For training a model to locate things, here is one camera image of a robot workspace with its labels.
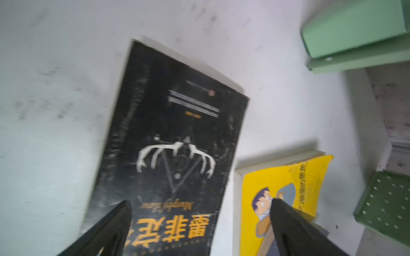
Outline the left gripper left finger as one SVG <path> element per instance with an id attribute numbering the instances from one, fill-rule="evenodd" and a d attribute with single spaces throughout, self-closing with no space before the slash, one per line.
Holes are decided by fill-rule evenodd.
<path id="1" fill-rule="evenodd" d="M 59 255 L 121 256 L 123 255 L 131 224 L 131 204 L 129 201 L 121 201 Z"/>

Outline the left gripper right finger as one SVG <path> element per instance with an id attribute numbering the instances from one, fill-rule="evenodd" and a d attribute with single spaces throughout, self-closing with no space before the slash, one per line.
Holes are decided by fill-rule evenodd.
<path id="1" fill-rule="evenodd" d="M 281 199 L 272 200 L 270 220 L 281 256 L 346 255 Z"/>

